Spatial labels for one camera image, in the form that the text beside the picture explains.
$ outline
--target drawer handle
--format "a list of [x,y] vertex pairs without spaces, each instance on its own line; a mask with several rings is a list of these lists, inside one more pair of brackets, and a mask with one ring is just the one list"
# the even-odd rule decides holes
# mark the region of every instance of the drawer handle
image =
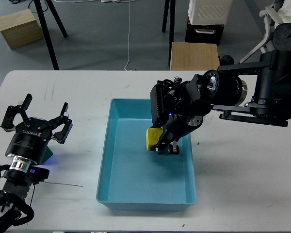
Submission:
[[209,29],[195,29],[196,33],[203,33],[203,34],[215,34],[216,30],[209,30]]

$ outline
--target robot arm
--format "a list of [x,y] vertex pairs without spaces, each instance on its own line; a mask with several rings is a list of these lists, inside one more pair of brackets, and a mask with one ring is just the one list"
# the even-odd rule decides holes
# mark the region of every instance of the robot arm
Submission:
[[[1,127],[6,132],[15,131],[11,143],[5,153],[13,159],[12,164],[0,166],[5,185],[0,190],[0,232],[10,226],[18,226],[33,219],[33,209],[25,202],[31,184],[38,184],[49,176],[49,170],[35,165],[43,164],[52,152],[47,147],[51,139],[63,144],[71,128],[72,121],[67,116],[68,104],[64,103],[58,117],[46,121],[36,117],[27,117],[26,110],[32,100],[28,94],[25,100],[17,106],[9,106],[3,118]],[[16,114],[20,114],[23,122],[14,125]],[[58,126],[64,124],[60,132],[52,133]]]
[[[247,86],[238,75],[257,75],[255,93],[244,107]],[[198,129],[211,110],[220,119],[287,127],[291,118],[291,52],[262,54],[260,61],[218,67],[188,82],[164,80],[151,90],[152,128],[163,129],[151,151],[179,154],[176,142]]]

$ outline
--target green object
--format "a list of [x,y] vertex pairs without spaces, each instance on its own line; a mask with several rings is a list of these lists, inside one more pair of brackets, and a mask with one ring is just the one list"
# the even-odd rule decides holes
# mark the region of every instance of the green object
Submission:
[[53,155],[53,152],[50,150],[49,147],[45,150],[45,153],[43,155],[41,164],[45,163],[51,156]]

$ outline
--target black drawer unit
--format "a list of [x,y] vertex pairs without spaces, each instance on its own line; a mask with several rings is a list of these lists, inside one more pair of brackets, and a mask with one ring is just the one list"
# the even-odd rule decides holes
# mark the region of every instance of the black drawer unit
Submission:
[[224,25],[192,25],[188,23],[185,42],[220,44]]

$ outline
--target tray rim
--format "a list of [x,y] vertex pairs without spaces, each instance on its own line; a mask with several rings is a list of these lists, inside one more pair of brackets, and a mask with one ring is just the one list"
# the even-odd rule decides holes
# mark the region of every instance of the tray rim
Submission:
[[[179,207],[179,210],[184,210],[186,208],[188,208],[191,205],[194,205],[197,202],[197,194],[196,194],[196,183],[195,183],[195,176],[194,176],[194,163],[193,163],[193,152],[192,152],[192,142],[191,142],[191,134],[186,135],[185,137],[183,137],[184,140],[187,141],[188,143],[188,147],[191,148],[191,152],[189,154],[186,154],[186,159],[191,159],[192,162],[190,163],[190,166],[192,167],[191,172],[192,172],[192,184],[193,184],[193,193],[194,196],[192,196],[193,201],[191,202],[183,202],[183,203],[162,203],[162,202],[126,202],[126,201],[108,201],[108,200],[100,200],[98,197],[99,194],[99,187],[100,187],[100,183],[101,183],[101,170],[102,170],[102,166],[103,166],[103,161],[104,161],[104,156],[105,156],[105,149],[107,147],[107,132],[109,129],[109,120],[110,120],[110,112],[111,112],[111,107],[112,104],[114,103],[114,101],[121,101],[121,100],[132,100],[132,101],[138,101],[138,100],[142,100],[142,101],[150,101],[150,99],[131,99],[131,98],[113,98],[110,101],[110,106],[109,106],[109,114],[108,114],[108,120],[107,120],[107,127],[106,127],[106,133],[105,133],[105,139],[104,139],[104,146],[103,146],[103,153],[102,153],[102,157],[101,157],[101,163],[100,163],[100,170],[99,170],[99,178],[98,178],[98,184],[97,184],[97,191],[96,191],[96,201],[105,205],[106,207],[110,208],[110,209],[118,209],[118,210],[148,210],[148,209],[132,209],[132,208],[125,208],[124,205],[157,205],[157,206],[176,206]],[[112,206],[114,205],[123,205],[123,208],[112,208]]]

